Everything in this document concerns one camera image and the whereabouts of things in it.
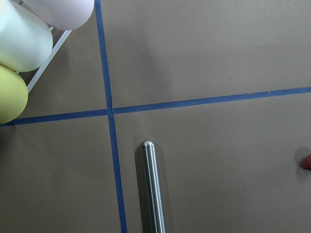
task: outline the horizontal blue tape strip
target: horizontal blue tape strip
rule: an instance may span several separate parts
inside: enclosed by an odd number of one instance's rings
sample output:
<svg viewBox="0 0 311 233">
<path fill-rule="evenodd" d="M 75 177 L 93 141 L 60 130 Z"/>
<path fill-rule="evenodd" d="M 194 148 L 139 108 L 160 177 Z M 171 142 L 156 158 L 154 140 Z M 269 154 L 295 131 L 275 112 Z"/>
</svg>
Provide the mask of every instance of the horizontal blue tape strip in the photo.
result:
<svg viewBox="0 0 311 233">
<path fill-rule="evenodd" d="M 154 103 L 154 104 L 146 104 L 146 105 L 138 105 L 138 106 L 121 107 L 121 108 L 114 108 L 113 113 L 114 114 L 134 113 L 134 112 L 142 112 L 142 111 L 150 111 L 150 110 L 158 110 L 158 109 L 166 109 L 166 108 L 194 106 L 194 105 L 201 105 L 201 104 L 211 104 L 211 103 L 221 103 L 221 102 L 238 101 L 238 100 L 250 100 L 250 99 L 258 99 L 258 98 L 266 98 L 266 97 L 295 95 L 295 94 L 303 94 L 303 93 L 310 93 L 310 92 L 311 92 L 311 87 L 302 87 L 302 88 L 293 88 L 293 89 L 288 89 L 288 90 L 257 92 L 253 94 L 240 94 L 240 95 L 211 97 L 211 98 L 196 99 L 196 100 L 182 100 L 182 101 L 175 101 L 175 102 Z"/>
<path fill-rule="evenodd" d="M 12 126 L 12 125 L 25 125 L 25 124 L 33 124 L 33 123 L 56 121 L 56 120 L 77 119 L 77 118 L 85 118 L 85 117 L 97 117 L 97 116 L 105 116 L 107 114 L 108 114 L 108 111 L 106 109 L 102 109 L 102 110 L 92 110 L 92 111 L 77 112 L 77 113 L 63 113 L 63 114 L 48 115 L 48 116 L 35 116 L 35 117 L 15 119 L 9 123 L 0 125 L 0 127 Z"/>
</svg>

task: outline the paper roll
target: paper roll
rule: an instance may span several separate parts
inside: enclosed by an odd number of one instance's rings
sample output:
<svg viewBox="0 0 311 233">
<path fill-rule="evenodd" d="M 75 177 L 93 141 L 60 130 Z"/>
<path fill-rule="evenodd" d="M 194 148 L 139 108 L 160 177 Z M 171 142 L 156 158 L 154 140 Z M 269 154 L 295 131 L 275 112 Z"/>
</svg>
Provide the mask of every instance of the paper roll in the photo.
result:
<svg viewBox="0 0 311 233">
<path fill-rule="evenodd" d="M 10 0 L 0 0 L 0 64 L 30 71 L 48 58 L 53 37 L 48 25 Z"/>
<path fill-rule="evenodd" d="M 82 26 L 91 16 L 94 0 L 23 0 L 41 19 L 61 30 Z"/>
<path fill-rule="evenodd" d="M 15 72 L 0 65 L 0 124 L 18 117 L 28 100 L 27 86 Z"/>
</svg>

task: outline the vertical blue tape strip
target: vertical blue tape strip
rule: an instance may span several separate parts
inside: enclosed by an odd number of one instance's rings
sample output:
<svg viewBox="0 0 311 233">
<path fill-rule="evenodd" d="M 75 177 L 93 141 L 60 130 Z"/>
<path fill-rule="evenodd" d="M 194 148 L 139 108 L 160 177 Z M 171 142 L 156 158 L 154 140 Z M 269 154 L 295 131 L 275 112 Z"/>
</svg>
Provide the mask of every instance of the vertical blue tape strip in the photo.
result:
<svg viewBox="0 0 311 233">
<path fill-rule="evenodd" d="M 115 183 L 116 183 L 116 190 L 117 190 L 121 232 L 127 233 L 120 162 L 119 162 L 119 152 L 118 152 L 118 143 L 117 143 L 117 134 L 116 134 L 116 125 L 115 125 L 115 119 L 113 116 L 113 108 L 112 108 L 112 94 L 111 94 L 107 52 L 106 52 L 106 44 L 105 44 L 105 36 L 104 36 L 104 22 L 103 22 L 103 15 L 102 15 L 101 0 L 95 0 L 95 11 L 96 11 L 97 30 L 98 30 L 98 38 L 99 38 L 100 51 L 101 51 L 102 67 L 103 67 L 104 88 L 105 88 L 106 104 L 107 104 L 107 110 L 108 110 L 110 142 L 111 142 L 111 150 L 112 150 L 113 167 L 114 167 L 114 173 L 115 173 Z"/>
</svg>

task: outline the light green cylinder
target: light green cylinder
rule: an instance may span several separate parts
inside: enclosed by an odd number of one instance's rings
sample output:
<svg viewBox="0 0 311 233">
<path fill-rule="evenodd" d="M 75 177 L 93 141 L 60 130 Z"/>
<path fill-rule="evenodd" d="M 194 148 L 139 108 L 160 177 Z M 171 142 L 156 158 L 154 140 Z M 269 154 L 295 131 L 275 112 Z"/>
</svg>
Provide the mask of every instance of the light green cylinder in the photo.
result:
<svg viewBox="0 0 311 233">
<path fill-rule="evenodd" d="M 28 100 L 27 86 L 23 79 L 0 65 L 0 124 L 18 117 Z"/>
</svg>

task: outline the white bar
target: white bar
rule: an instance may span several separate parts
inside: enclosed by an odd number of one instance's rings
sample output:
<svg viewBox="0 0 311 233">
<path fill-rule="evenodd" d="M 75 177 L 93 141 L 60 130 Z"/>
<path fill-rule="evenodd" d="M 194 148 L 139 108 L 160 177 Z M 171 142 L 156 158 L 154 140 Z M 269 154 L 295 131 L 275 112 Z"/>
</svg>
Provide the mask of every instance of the white bar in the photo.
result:
<svg viewBox="0 0 311 233">
<path fill-rule="evenodd" d="M 56 53 L 58 52 L 60 47 L 62 47 L 62 45 L 64 44 L 64 42 L 66 41 L 66 39 L 68 38 L 68 36 L 70 35 L 71 32 L 72 32 L 72 30 L 65 31 L 63 33 L 63 35 L 60 37 L 60 39 L 58 40 L 58 42 L 56 43 L 56 45 L 52 49 L 52 52 L 51 52 L 50 56 L 48 57 L 48 59 L 45 61 L 45 63 L 42 66 L 40 66 L 38 71 L 35 73 L 34 77 L 31 79 L 30 83 L 28 84 L 28 86 L 27 86 L 28 93 L 31 92 L 32 88 L 34 87 L 36 82 L 39 80 L 42 73 L 45 71 L 45 69 L 47 68 L 47 66 L 49 65 L 49 63 L 53 59 L 53 57 L 56 55 Z"/>
</svg>

